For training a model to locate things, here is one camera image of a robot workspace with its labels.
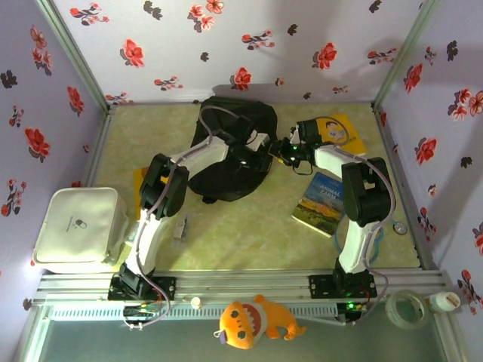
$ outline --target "small bottle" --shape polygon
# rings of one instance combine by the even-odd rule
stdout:
[[[432,313],[453,311],[461,305],[460,297],[453,292],[439,292],[426,298],[426,303]]]

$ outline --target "glass panel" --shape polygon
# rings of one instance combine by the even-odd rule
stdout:
[[[253,349],[242,351],[213,337],[217,321],[160,321],[141,332],[121,321],[54,321],[40,361],[446,361],[433,318],[423,329],[402,330],[388,320],[383,305],[355,327],[299,324],[307,331],[293,341],[264,336]]]

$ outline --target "robotic arm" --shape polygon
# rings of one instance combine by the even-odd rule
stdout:
[[[116,279],[115,284],[121,289],[118,298],[113,299],[125,299],[126,295],[145,299],[151,292],[152,284],[150,286],[144,276],[152,275],[154,271],[160,234],[168,218],[182,207],[191,177],[227,157],[234,157],[241,167],[263,168],[260,164],[263,158],[257,151],[267,147],[269,136],[253,131],[249,140],[235,140],[226,132],[217,130],[203,146],[198,144],[179,155],[159,154],[153,158],[140,189],[141,222],[135,238],[137,245],[113,277],[112,285]],[[292,128],[292,137],[272,142],[269,153],[287,166],[296,168],[301,161],[308,161],[342,179],[344,210],[350,221],[345,247],[334,268],[335,289],[344,292],[372,283],[374,279],[366,270],[365,255],[377,234],[374,227],[390,212],[389,193],[392,190],[388,190],[369,165],[334,147],[333,143],[323,143],[315,119],[298,122],[297,127]],[[379,170],[378,173],[389,179],[382,158],[368,161]],[[373,187],[366,189],[365,184]]]
[[[203,143],[177,155],[156,155],[140,188],[141,216],[135,245],[112,279],[110,299],[126,296],[146,299],[152,289],[144,275],[152,275],[161,234],[170,217],[183,206],[188,181],[212,164],[234,158],[240,167],[265,170],[263,152],[266,133],[251,132],[248,140],[237,140],[222,130],[214,131]]]
[[[382,158],[365,160],[333,143],[322,142],[316,119],[297,122],[291,138],[273,143],[270,154],[293,169],[301,161],[308,161],[311,166],[328,170],[342,179],[349,230],[328,289],[340,297],[351,295],[361,287],[369,290],[374,277],[367,270],[366,256],[382,222],[390,218],[395,207],[386,162]]]

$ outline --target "clear tape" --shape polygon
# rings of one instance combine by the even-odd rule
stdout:
[[[408,321],[398,311],[397,303],[409,301],[417,316],[415,321]],[[386,314],[388,319],[397,327],[404,330],[418,330],[429,320],[429,308],[426,302],[412,290],[399,290],[386,300]]]

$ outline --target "yellow book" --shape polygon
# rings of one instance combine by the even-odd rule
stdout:
[[[341,146],[341,149],[350,152],[354,155],[365,155],[367,149],[365,148],[365,144],[362,142],[361,138],[357,134],[352,122],[349,120],[346,114],[340,115],[332,115],[331,117],[337,119],[340,123],[346,126],[347,130],[349,131],[349,143],[344,146]],[[334,143],[341,143],[347,140],[346,133],[344,129],[337,124],[336,122],[332,121],[329,118],[317,118],[317,126],[318,132],[322,136],[323,142],[334,142]]]

